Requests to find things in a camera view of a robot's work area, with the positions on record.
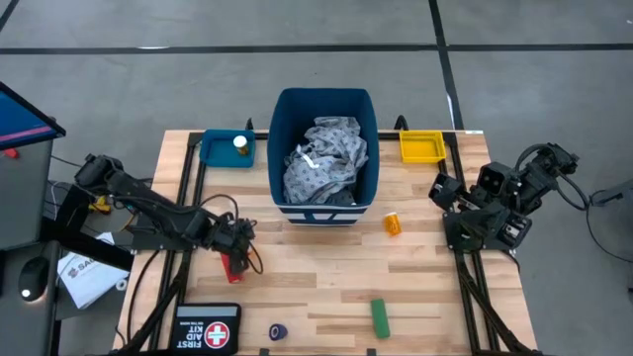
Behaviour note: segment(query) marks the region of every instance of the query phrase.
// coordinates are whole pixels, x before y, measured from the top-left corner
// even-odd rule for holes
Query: yellow tray
[[[439,131],[401,131],[404,163],[437,163],[446,158],[444,137]]]

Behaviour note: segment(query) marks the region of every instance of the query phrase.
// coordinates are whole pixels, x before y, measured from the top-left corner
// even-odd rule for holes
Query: blue roll
[[[283,339],[288,335],[288,329],[282,324],[272,324],[268,330],[268,337],[273,341]]]

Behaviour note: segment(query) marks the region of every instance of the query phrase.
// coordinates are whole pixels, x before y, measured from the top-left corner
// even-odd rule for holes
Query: gray floor
[[[0,6],[8,3],[0,0]],[[440,0],[449,44],[633,43],[626,0]],[[21,0],[0,47],[434,43],[426,1]],[[581,157],[587,192],[633,178],[633,51],[451,52],[467,129],[484,130],[493,159],[513,163],[535,142]],[[267,128],[286,87],[363,87],[379,126],[398,114],[416,129],[451,128],[436,52],[2,55],[0,80],[58,118],[68,136],[55,154],[121,158],[153,173],[169,129]],[[73,170],[54,163],[51,179]],[[621,202],[593,210],[604,245],[633,258]],[[633,303],[627,263],[590,240],[585,215],[555,194],[534,214],[519,249],[521,278],[540,349],[559,355],[627,355]],[[125,217],[91,222],[116,228]],[[63,324],[62,354],[106,352],[122,294]]]

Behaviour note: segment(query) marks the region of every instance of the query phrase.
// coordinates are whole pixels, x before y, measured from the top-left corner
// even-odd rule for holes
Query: monitor screen
[[[53,119],[0,82],[0,149],[64,135]]]

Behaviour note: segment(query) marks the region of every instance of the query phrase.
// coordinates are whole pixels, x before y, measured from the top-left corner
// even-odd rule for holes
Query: white paper
[[[95,237],[114,244],[109,232]],[[57,275],[66,286],[70,297],[79,309],[85,309],[103,296],[130,272],[115,268],[92,258],[70,252],[57,262]]]

